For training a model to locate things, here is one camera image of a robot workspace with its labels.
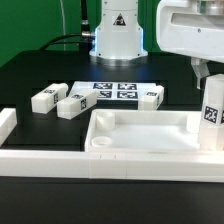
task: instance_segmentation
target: white box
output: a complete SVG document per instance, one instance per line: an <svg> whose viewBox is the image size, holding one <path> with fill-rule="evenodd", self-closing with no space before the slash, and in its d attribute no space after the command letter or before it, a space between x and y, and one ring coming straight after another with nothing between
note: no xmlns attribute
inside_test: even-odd
<svg viewBox="0 0 224 224"><path fill-rule="evenodd" d="M198 142L205 149L224 149L224 75L207 78Z"/></svg>
<svg viewBox="0 0 224 224"><path fill-rule="evenodd" d="M155 86L150 89L139 99L138 110L157 110L163 102L164 88Z"/></svg>
<svg viewBox="0 0 224 224"><path fill-rule="evenodd" d="M68 85L65 83L52 84L31 98L32 111L47 114L57 102L66 97Z"/></svg>
<svg viewBox="0 0 224 224"><path fill-rule="evenodd" d="M17 124L16 110L5 108L0 113L0 147Z"/></svg>
<svg viewBox="0 0 224 224"><path fill-rule="evenodd" d="M57 103L58 117L71 120L97 103L98 90L86 89Z"/></svg>

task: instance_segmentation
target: white tray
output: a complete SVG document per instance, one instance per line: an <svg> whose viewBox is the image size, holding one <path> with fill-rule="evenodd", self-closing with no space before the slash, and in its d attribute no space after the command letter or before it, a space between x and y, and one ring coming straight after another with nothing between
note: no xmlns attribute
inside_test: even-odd
<svg viewBox="0 0 224 224"><path fill-rule="evenodd" d="M115 126L104 131L97 128L99 114L115 115ZM89 152L198 152L198 134L186 130L187 116L200 112L95 110L92 113L85 149ZM104 147L94 139L110 138Z"/></svg>

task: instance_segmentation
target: workbench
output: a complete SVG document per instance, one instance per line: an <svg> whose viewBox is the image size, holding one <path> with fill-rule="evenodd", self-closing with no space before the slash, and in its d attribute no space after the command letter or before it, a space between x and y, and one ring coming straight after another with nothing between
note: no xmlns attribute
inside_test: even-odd
<svg viewBox="0 0 224 224"><path fill-rule="evenodd" d="M224 65L210 63L211 74ZM18 124L4 150L84 151L93 109L137 109L133 101L98 101L72 120L32 113L31 97L52 83L156 83L165 87L160 110L201 109L190 58L151 54L148 63L107 67L77 52L21 52L0 68L0 111L16 108ZM0 177L0 223L223 223L224 184Z"/></svg>

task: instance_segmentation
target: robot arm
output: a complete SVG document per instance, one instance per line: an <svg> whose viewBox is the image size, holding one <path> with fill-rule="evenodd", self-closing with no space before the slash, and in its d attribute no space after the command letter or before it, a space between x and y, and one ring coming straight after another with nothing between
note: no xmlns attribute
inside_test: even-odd
<svg viewBox="0 0 224 224"><path fill-rule="evenodd" d="M158 6L158 44L164 51L192 57L198 87L209 75L208 60L224 62L223 15L223 0L162 0Z"/></svg>

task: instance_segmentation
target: green wall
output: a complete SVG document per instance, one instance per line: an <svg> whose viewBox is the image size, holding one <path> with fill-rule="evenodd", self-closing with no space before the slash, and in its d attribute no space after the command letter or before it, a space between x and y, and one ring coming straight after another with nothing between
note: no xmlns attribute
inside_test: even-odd
<svg viewBox="0 0 224 224"><path fill-rule="evenodd" d="M63 0L66 32L80 32L80 0ZM139 23L143 27L148 6L145 49L160 51L155 37L155 15L159 0L139 0ZM101 19L101 0L87 0L89 22L94 30ZM60 0L0 1L0 66L21 51L37 50L54 37L63 35ZM67 50L77 50L69 46Z"/></svg>

